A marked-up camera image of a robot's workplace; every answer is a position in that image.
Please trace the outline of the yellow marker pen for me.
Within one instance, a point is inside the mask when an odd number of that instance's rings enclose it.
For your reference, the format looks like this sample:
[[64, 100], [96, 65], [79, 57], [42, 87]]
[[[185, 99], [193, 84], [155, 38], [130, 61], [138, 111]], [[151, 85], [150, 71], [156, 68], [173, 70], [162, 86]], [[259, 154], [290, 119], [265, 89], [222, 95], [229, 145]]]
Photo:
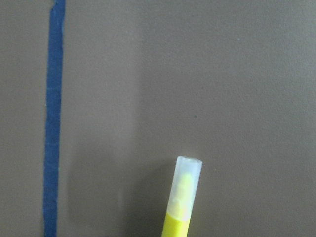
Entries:
[[199, 159], [177, 157], [161, 233], [163, 237], [187, 236], [201, 168]]

